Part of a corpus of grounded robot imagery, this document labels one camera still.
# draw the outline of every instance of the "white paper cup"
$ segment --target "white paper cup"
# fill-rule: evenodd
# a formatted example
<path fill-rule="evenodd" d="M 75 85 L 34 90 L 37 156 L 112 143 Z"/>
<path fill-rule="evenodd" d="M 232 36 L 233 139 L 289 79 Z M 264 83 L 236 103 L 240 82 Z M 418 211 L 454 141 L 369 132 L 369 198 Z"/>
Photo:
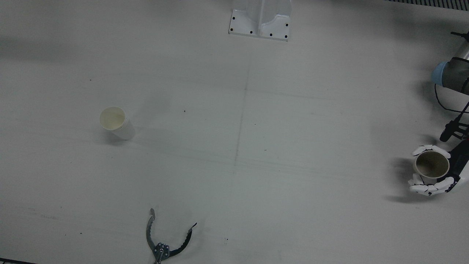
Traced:
<path fill-rule="evenodd" d="M 125 114 L 124 110 L 117 106 L 111 106 L 104 109 L 99 115 L 101 126 L 112 132 L 123 140 L 129 140 L 135 136 L 135 129 Z"/>
<path fill-rule="evenodd" d="M 438 179 L 448 173 L 449 160 L 436 151 L 424 151 L 415 158 L 414 170 L 428 179 Z"/>

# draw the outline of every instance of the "white robotic fingers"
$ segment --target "white robotic fingers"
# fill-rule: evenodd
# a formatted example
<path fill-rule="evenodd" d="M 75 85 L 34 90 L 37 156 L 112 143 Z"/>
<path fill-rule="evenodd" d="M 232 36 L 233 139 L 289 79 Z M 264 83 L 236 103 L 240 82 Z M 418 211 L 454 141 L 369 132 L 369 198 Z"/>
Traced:
<path fill-rule="evenodd" d="M 420 153 L 422 153 L 426 150 L 436 151 L 436 152 L 442 154 L 443 156 L 445 156 L 447 159 L 449 159 L 451 157 L 451 155 L 446 150 L 444 150 L 440 147 L 437 147 L 435 145 L 419 146 L 416 150 L 414 150 L 414 152 L 412 152 L 412 156 L 417 156 L 418 154 L 420 154 Z"/>
<path fill-rule="evenodd" d="M 418 154 L 420 154 L 420 153 L 422 153 L 426 150 L 427 150 L 427 148 L 425 146 L 420 146 L 416 150 L 414 150 L 414 152 L 412 152 L 412 156 L 417 156 Z"/>
<path fill-rule="evenodd" d="M 444 150 L 444 149 L 442 149 L 442 148 L 440 148 L 440 147 L 437 147 L 437 146 L 435 146 L 435 145 L 432 145 L 431 149 L 434 150 L 434 151 L 436 151 L 436 152 L 438 152 L 438 153 L 440 153 L 440 154 L 442 154 L 442 155 L 445 156 L 445 158 L 447 158 L 447 159 L 451 158 L 451 154 L 449 154 L 446 150 Z"/>

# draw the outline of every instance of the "black strip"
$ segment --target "black strip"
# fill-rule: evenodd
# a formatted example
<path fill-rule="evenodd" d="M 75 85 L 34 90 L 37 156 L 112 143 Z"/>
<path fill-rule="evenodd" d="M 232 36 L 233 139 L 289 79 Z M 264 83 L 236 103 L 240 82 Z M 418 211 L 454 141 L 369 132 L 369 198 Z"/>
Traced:
<path fill-rule="evenodd" d="M 10 262 L 10 263 L 14 263 L 14 264 L 35 264 L 35 263 L 31 263 L 31 262 L 24 262 L 24 261 L 6 259 L 6 258 L 1 258 L 1 257 L 0 257 L 0 261 Z"/>
<path fill-rule="evenodd" d="M 452 59 L 452 60 L 458 60 L 458 61 L 463 61 L 463 62 L 468 62 L 468 63 L 469 63 L 468 60 L 463 59 L 463 58 L 460 58 L 460 57 L 453 57 L 453 58 L 451 58 L 451 59 Z"/>

